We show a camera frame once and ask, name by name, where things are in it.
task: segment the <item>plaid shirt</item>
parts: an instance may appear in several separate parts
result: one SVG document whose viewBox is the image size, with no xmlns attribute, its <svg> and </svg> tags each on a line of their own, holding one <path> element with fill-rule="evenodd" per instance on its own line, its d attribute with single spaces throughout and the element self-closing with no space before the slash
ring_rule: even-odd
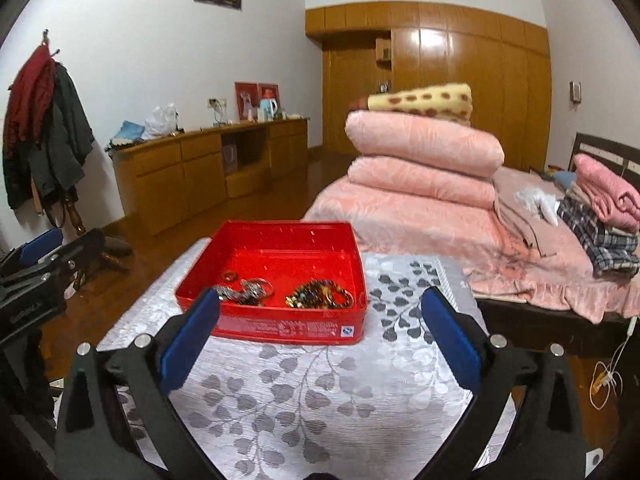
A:
<svg viewBox="0 0 640 480">
<path fill-rule="evenodd" d="M 592 221 L 589 212 L 593 213 L 591 208 L 577 203 L 569 197 L 565 197 L 558 208 L 558 216 L 569 226 L 591 260 L 593 273 L 596 276 L 601 276 L 604 272 L 616 270 L 629 276 L 635 276 L 640 270 L 640 258 L 632 253 L 638 246 L 636 237 L 608 233 L 604 224 L 601 228 L 598 227 L 599 220 L 597 218 L 595 222 Z M 632 238 L 633 241 L 625 240 L 625 238 Z M 596 245 L 594 239 L 618 245 Z"/>
<path fill-rule="evenodd" d="M 633 253 L 638 248 L 637 236 L 631 234 L 613 234 L 611 229 L 602 223 L 594 210 L 589 206 L 570 197 L 565 197 L 562 203 L 564 204 L 565 210 L 568 211 L 573 218 L 580 220 L 585 233 L 591 238 L 594 245 L 610 250 L 628 251 L 630 253 Z"/>
</svg>

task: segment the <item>light switch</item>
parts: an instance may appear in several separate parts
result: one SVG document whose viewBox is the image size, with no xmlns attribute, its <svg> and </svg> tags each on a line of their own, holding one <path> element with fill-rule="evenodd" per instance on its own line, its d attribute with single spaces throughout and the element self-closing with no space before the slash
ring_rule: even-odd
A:
<svg viewBox="0 0 640 480">
<path fill-rule="evenodd" d="M 574 104 L 582 102 L 582 85 L 580 82 L 569 81 L 569 99 Z"/>
</svg>

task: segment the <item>bed frame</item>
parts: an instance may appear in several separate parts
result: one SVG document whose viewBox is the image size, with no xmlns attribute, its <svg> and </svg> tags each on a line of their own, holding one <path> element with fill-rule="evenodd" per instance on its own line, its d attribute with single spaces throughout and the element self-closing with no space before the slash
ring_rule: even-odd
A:
<svg viewBox="0 0 640 480">
<path fill-rule="evenodd" d="M 574 170 L 574 155 L 586 153 L 615 174 L 640 189 L 640 150 L 614 140 L 578 133 L 569 162 Z M 545 310 L 527 303 L 480 300 L 487 328 L 507 336 L 517 346 L 545 349 L 550 341 L 560 343 L 570 354 L 581 358 L 611 356 L 626 336 L 628 320 L 607 313 L 602 323 L 592 324 L 572 311 Z M 640 341 L 636 331 L 633 339 Z"/>
</svg>

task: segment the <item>dark wooden headboard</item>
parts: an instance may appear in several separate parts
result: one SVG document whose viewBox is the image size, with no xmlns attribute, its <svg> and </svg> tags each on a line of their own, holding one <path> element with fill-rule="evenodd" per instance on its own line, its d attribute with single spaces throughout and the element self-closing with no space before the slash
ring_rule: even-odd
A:
<svg viewBox="0 0 640 480">
<path fill-rule="evenodd" d="M 640 150 L 615 140 L 587 134 L 576 134 L 569 170 L 575 170 L 574 155 L 586 153 L 595 158 L 616 175 L 621 176 L 636 189 L 640 189 Z"/>
</svg>

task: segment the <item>pink blanket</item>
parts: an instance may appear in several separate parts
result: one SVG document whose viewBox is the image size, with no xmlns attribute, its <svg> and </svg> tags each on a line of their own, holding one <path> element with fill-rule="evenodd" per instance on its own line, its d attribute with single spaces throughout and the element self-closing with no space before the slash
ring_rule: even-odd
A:
<svg viewBox="0 0 640 480">
<path fill-rule="evenodd" d="M 438 170 L 391 156 L 361 156 L 349 168 L 349 181 L 363 186 L 437 198 L 447 202 L 492 209 L 491 183 Z"/>
<path fill-rule="evenodd" d="M 495 172 L 494 186 L 497 199 L 495 212 L 500 222 L 512 235 L 519 237 L 527 247 L 537 250 L 540 256 L 553 256 L 558 252 L 555 230 L 545 219 L 535 218 L 519 201 L 515 194 L 527 187 L 536 187 L 560 199 L 563 194 L 551 182 L 544 182 L 537 175 L 502 167 Z"/>
<path fill-rule="evenodd" d="M 492 134 L 409 114 L 358 111 L 349 114 L 347 136 L 364 155 L 389 155 L 442 170 L 489 177 L 504 162 Z"/>
<path fill-rule="evenodd" d="M 553 231 L 558 253 L 543 258 L 512 237 L 492 211 L 371 189 L 347 177 L 326 188 L 304 219 L 350 222 L 363 251 L 455 258 L 477 294 L 574 310 L 594 323 L 605 312 L 640 314 L 640 274 L 631 282 L 594 278 L 591 261 L 564 223 Z"/>
<path fill-rule="evenodd" d="M 621 176 L 589 155 L 574 156 L 578 186 L 589 196 L 591 208 L 607 225 L 637 233 L 640 193 Z"/>
</svg>

